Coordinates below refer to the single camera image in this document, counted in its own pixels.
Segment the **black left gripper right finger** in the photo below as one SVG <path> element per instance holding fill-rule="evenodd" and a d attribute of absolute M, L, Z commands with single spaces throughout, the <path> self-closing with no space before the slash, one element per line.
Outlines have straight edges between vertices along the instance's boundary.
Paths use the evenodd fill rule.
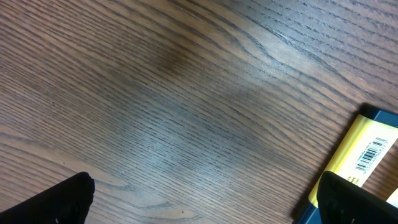
<path fill-rule="evenodd" d="M 397 224 L 397 208 L 337 174 L 322 174 L 317 192 L 323 224 Z"/>

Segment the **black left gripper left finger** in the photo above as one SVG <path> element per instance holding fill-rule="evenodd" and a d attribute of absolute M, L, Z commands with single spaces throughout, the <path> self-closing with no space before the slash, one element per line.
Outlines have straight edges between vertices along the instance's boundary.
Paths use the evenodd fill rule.
<path fill-rule="evenodd" d="M 94 192 L 89 173 L 79 172 L 1 212 L 1 223 L 84 224 Z"/>

